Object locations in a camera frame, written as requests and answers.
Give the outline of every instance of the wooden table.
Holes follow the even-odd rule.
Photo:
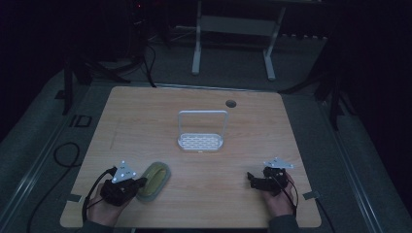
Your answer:
[[[236,107],[227,107],[226,100],[234,100]],[[181,110],[228,111],[223,147],[217,152],[183,151],[177,143]],[[315,201],[302,197],[311,187],[279,94],[115,87],[72,193],[85,197],[100,174],[122,160],[140,175],[161,161],[170,167],[170,180],[153,202],[132,201],[118,227],[264,228],[269,214],[246,173],[261,178],[263,161],[274,157],[294,165],[288,172],[299,193],[299,226],[319,226]],[[62,226],[82,226],[82,204],[67,202]]]

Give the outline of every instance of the metal stand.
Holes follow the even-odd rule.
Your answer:
[[[273,47],[278,37],[278,32],[285,15],[286,8],[282,7],[278,19],[276,21],[271,21],[235,17],[204,16],[202,14],[201,5],[202,2],[200,0],[197,1],[196,45],[194,48],[191,72],[194,75],[199,74],[200,56],[202,52],[200,36],[202,31],[269,36],[271,38],[270,44],[269,47],[263,51],[263,59],[266,67],[267,78],[270,81],[275,80],[276,77],[270,55],[272,54]]]

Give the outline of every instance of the white plastic basket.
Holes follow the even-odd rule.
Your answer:
[[[223,129],[221,134],[214,133],[184,133],[182,130],[182,115],[224,115]],[[217,151],[223,145],[223,134],[226,128],[227,111],[180,111],[178,114],[179,138],[178,144],[183,150],[189,151]]]

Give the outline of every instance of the dark background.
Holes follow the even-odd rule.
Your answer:
[[[332,6],[290,4],[281,31],[297,37],[329,38],[333,56],[320,57],[324,61],[321,69],[327,70],[336,62],[345,64],[343,90],[411,213],[412,7],[400,0],[354,1],[357,6],[345,2],[327,1]],[[108,41],[103,40],[107,39],[107,22],[101,4],[97,0],[1,0],[0,140],[44,84],[62,69],[70,45],[107,48]],[[195,9],[195,1],[173,1],[165,15],[150,18],[167,18],[170,26],[194,25]],[[317,13],[314,17],[308,12]]]

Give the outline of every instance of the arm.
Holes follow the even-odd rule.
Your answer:
[[[293,179],[287,173],[289,183],[285,188],[290,198],[293,200],[292,184]],[[287,195],[282,191],[276,196],[270,192],[263,191],[262,197],[266,203],[267,209],[271,215],[269,221],[270,233],[296,233],[299,232],[296,218],[293,215],[293,205]]]
[[[101,183],[97,187],[94,198],[90,199],[89,208],[87,209],[87,221],[80,232],[87,233],[112,233],[121,212],[126,208],[130,201],[117,207],[105,202],[100,196],[100,190],[103,186]]]

